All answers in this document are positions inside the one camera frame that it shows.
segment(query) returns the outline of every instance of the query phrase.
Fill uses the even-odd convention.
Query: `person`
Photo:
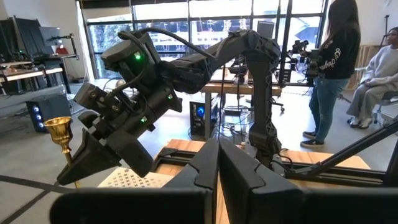
[[[302,141],[301,146],[324,145],[333,120],[333,108],[337,97],[354,73],[360,41],[361,31],[356,1],[334,1],[328,13],[328,38],[320,47],[318,71],[321,76],[314,80],[315,86],[309,105],[315,130],[303,133],[309,140]]]
[[[348,124],[352,128],[368,128],[373,122],[374,106],[388,91],[398,91],[398,27],[390,30],[387,46],[380,49],[366,67],[347,110],[352,116]]]

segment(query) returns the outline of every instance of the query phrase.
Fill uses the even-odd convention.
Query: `gold candlestick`
[[[68,165],[72,164],[72,156],[70,155],[69,142],[73,138],[72,130],[70,129],[70,122],[72,118],[59,117],[53,118],[44,122],[44,126],[48,129],[51,134],[52,141],[62,147],[62,154],[65,155],[68,161]],[[80,184],[78,181],[75,182],[75,187],[79,188]]]

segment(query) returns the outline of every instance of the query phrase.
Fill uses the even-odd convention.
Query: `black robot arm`
[[[87,111],[79,116],[87,129],[82,130],[83,142],[73,155],[72,165],[57,178],[60,184],[120,166],[121,159],[139,176],[145,176],[153,158],[138,137],[153,131],[154,123],[167,110],[181,112],[181,101],[174,90],[197,93],[216,69],[238,55],[246,57],[254,79],[255,123],[249,140],[258,149],[257,158],[269,167],[270,158],[280,149],[271,122],[271,71],[280,58],[276,41],[253,30],[236,31],[204,52],[163,62],[147,32],[123,32],[119,36],[124,41],[101,58],[106,68],[119,72],[126,84],[107,93],[85,83],[76,94],[77,103],[97,113]],[[139,94],[128,98],[122,91],[126,87],[137,89]]]

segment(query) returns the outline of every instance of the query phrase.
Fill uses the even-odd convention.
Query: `sneaker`
[[[306,138],[309,138],[309,139],[315,139],[315,136],[316,136],[317,134],[315,134],[315,131],[304,131],[303,132],[303,136],[304,137],[306,137]]]
[[[303,147],[323,147],[324,143],[323,142],[318,142],[315,139],[308,140],[308,141],[302,141],[300,143],[301,146]]]
[[[347,123],[349,124],[350,127],[352,128],[358,128],[359,124],[361,123],[361,120],[359,118],[356,117],[351,117]]]
[[[361,124],[359,125],[360,129],[367,129],[373,122],[373,118],[365,118],[361,121]]]

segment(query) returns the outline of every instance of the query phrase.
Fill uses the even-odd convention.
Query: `jeans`
[[[348,79],[315,79],[315,86],[310,100],[310,109],[315,122],[316,141],[324,142],[327,137],[331,122],[333,121],[333,108],[335,107],[337,97],[347,83]]]

